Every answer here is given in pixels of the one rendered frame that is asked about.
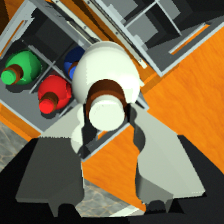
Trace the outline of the white bottle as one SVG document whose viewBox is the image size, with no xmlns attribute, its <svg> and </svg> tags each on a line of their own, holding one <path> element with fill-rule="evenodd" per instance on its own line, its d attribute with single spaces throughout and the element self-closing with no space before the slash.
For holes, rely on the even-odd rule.
<svg viewBox="0 0 224 224">
<path fill-rule="evenodd" d="M 122 124 L 127 116 L 127 102 L 135 103 L 139 90 L 137 68 L 127 52 L 111 41 L 88 47 L 72 76 L 76 102 L 86 104 L 87 118 L 103 131 Z"/>
</svg>

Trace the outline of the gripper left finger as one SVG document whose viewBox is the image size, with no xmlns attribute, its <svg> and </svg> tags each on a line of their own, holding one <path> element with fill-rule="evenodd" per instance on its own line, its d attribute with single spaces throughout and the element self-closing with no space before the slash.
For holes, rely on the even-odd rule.
<svg viewBox="0 0 224 224">
<path fill-rule="evenodd" d="M 32 138 L 0 172 L 0 224 L 27 224 L 57 217 L 58 207 L 84 199 L 80 103 L 37 138 Z M 73 147 L 73 148 L 72 148 Z"/>
</svg>

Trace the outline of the green bottle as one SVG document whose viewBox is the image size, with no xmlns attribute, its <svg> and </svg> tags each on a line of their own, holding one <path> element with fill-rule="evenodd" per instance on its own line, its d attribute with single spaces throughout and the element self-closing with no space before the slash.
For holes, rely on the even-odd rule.
<svg viewBox="0 0 224 224">
<path fill-rule="evenodd" d="M 8 57 L 1 79 L 7 85 L 14 85 L 15 83 L 27 85 L 39 77 L 47 67 L 48 64 L 27 47 Z"/>
</svg>

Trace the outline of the blue bottle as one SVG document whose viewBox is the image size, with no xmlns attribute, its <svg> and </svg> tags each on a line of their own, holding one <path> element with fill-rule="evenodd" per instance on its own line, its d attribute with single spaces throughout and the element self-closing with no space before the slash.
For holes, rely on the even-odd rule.
<svg viewBox="0 0 224 224">
<path fill-rule="evenodd" d="M 68 52 L 64 59 L 64 71 L 66 75 L 72 80 L 73 72 L 84 54 L 85 50 L 80 46 L 76 45 L 72 50 Z M 69 70 L 68 70 L 69 69 Z"/>
</svg>

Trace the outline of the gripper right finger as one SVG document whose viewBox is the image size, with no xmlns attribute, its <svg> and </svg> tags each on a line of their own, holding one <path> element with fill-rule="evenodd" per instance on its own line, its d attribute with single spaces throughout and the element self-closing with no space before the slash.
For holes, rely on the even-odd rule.
<svg viewBox="0 0 224 224">
<path fill-rule="evenodd" d="M 224 224 L 224 174 L 184 135 L 178 135 L 133 102 L 127 123 L 138 148 L 135 192 L 146 209 L 153 200 L 167 213 L 182 213 Z M 144 203 L 143 203 L 144 202 Z"/>
</svg>

